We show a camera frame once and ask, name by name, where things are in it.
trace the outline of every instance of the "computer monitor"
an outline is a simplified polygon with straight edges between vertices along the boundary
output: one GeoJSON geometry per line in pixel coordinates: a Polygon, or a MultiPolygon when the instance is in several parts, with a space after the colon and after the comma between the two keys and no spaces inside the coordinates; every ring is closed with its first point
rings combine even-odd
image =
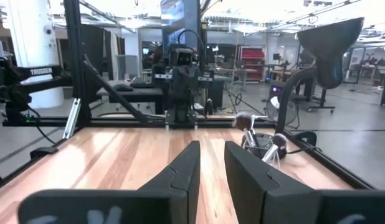
{"type": "Polygon", "coordinates": [[[273,54],[273,60],[281,60],[280,54],[273,54]]]}
{"type": "Polygon", "coordinates": [[[143,55],[148,55],[148,52],[150,52],[149,49],[147,48],[143,48],[143,55]]]}
{"type": "MultiPolygon", "coordinates": [[[[201,33],[201,8],[199,0],[162,0],[162,42],[163,54],[168,56],[169,44],[178,43],[178,35],[185,29],[201,33]]],[[[198,38],[191,32],[185,32],[180,44],[198,48],[198,38]]]]}

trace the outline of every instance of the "black lamp shade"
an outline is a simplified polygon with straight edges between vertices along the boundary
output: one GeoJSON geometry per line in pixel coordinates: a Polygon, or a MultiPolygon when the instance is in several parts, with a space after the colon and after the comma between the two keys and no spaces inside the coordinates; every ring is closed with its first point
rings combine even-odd
{"type": "Polygon", "coordinates": [[[302,47],[316,57],[315,77],[322,88],[342,84],[342,55],[359,37],[363,21],[360,17],[298,32],[302,47]]]}

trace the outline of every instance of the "red cabinet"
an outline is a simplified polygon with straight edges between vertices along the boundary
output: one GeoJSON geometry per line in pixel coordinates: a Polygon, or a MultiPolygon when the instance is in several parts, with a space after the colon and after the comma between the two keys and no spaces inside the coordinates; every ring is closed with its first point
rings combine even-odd
{"type": "Polygon", "coordinates": [[[245,68],[248,70],[247,81],[261,81],[264,68],[262,62],[265,54],[261,47],[240,47],[239,59],[245,62],[245,68]]]}

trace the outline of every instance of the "keyboard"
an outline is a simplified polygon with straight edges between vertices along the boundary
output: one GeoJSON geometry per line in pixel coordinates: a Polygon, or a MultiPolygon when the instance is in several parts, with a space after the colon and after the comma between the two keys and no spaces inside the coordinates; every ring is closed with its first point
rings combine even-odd
{"type": "Polygon", "coordinates": [[[154,88],[154,83],[151,81],[151,77],[135,77],[130,86],[133,88],[154,88]]]}

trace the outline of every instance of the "wood grain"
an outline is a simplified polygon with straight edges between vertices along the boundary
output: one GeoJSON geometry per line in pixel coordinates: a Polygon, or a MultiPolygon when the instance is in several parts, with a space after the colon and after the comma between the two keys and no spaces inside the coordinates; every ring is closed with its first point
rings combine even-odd
{"type": "MultiPolygon", "coordinates": [[[[272,134],[272,129],[258,129],[272,134]]],[[[236,129],[84,128],[0,189],[0,224],[17,223],[19,202],[43,189],[137,189],[170,163],[192,140],[201,144],[197,223],[237,223],[226,170],[224,142],[240,144],[236,129]]],[[[288,150],[297,147],[288,142],[288,150]]],[[[281,170],[315,189],[350,189],[304,152],[288,155],[281,170]]]]}

